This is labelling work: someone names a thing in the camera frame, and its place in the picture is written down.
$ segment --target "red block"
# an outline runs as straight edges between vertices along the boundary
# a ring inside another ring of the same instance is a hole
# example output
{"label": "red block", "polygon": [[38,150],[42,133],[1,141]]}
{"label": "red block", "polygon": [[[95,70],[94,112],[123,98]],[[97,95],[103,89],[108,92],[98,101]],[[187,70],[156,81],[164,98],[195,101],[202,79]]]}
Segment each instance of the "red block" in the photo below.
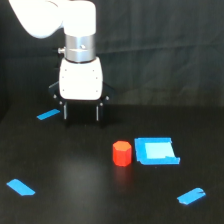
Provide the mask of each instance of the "red block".
{"label": "red block", "polygon": [[132,147],[128,142],[117,141],[113,144],[113,161],[117,166],[127,166],[131,163]]}

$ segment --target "table surface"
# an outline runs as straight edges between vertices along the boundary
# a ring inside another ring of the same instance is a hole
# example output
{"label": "table surface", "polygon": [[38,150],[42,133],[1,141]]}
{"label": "table surface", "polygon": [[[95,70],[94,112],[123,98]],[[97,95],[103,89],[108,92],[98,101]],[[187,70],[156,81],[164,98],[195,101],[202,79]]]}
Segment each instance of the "table surface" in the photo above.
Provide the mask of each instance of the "table surface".
{"label": "table surface", "polygon": [[[68,124],[36,118],[51,109],[14,105],[0,123],[0,223],[224,222],[223,109],[108,106],[104,128],[92,105],[71,105]],[[136,162],[138,137],[170,137],[180,165]],[[112,161],[118,140],[133,146],[126,168]],[[20,196],[6,185],[13,179],[36,193]],[[197,187],[206,197],[178,202]]]}

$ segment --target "blue paper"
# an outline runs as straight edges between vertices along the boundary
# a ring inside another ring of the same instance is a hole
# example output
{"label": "blue paper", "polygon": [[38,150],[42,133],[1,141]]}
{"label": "blue paper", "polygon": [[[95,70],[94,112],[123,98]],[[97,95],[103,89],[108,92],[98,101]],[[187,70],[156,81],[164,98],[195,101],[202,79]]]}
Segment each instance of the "blue paper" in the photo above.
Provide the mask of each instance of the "blue paper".
{"label": "blue paper", "polygon": [[53,116],[55,114],[58,114],[58,113],[60,113],[60,111],[57,110],[57,109],[54,109],[54,110],[48,111],[48,112],[46,112],[44,114],[41,114],[41,115],[37,116],[37,118],[39,120],[44,120],[44,119],[46,119],[48,117],[51,117],[51,116]]}
{"label": "blue paper", "polygon": [[175,157],[170,143],[145,143],[146,155],[148,159],[164,159]]}
{"label": "blue paper", "polygon": [[179,164],[171,145],[171,138],[135,139],[137,161],[143,165]]}
{"label": "blue paper", "polygon": [[23,184],[21,181],[14,179],[7,183],[7,185],[12,188],[14,191],[16,191],[21,196],[25,195],[34,195],[35,191],[27,187],[25,184]]}
{"label": "blue paper", "polygon": [[190,203],[198,200],[201,197],[204,197],[206,194],[201,188],[195,188],[192,191],[189,191],[186,194],[178,197],[177,199],[181,204],[189,205]]}

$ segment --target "black surface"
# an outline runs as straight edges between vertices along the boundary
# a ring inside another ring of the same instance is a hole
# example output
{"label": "black surface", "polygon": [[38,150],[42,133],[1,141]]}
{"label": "black surface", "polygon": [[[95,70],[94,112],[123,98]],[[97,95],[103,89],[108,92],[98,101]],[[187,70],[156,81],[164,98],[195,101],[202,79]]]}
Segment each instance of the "black surface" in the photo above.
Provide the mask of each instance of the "black surface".
{"label": "black surface", "polygon": [[[109,106],[104,129],[92,105],[71,105],[69,126],[60,115],[36,118],[50,109],[14,105],[0,125],[0,223],[224,222],[223,109]],[[133,145],[136,137],[171,137],[180,165],[143,166],[134,158],[116,167],[112,144]],[[36,194],[12,191],[6,183],[15,178]],[[179,204],[196,187],[207,196]]]}
{"label": "black surface", "polygon": [[[93,0],[97,55],[116,104],[224,105],[224,1]],[[0,1],[1,64],[10,101],[44,101],[58,81],[63,30],[31,37]]]}
{"label": "black surface", "polygon": [[3,65],[0,62],[0,122],[9,107],[6,77]]}

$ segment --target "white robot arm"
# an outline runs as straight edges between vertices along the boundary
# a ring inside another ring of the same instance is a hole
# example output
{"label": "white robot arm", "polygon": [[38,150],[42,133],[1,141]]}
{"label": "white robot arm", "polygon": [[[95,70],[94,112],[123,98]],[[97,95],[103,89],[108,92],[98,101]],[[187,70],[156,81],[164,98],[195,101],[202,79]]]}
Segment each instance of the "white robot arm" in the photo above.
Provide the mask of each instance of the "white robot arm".
{"label": "white robot arm", "polygon": [[90,1],[9,0],[24,29],[33,37],[46,38],[64,28],[65,47],[59,74],[64,99],[97,100],[103,75],[95,53],[96,8]]}

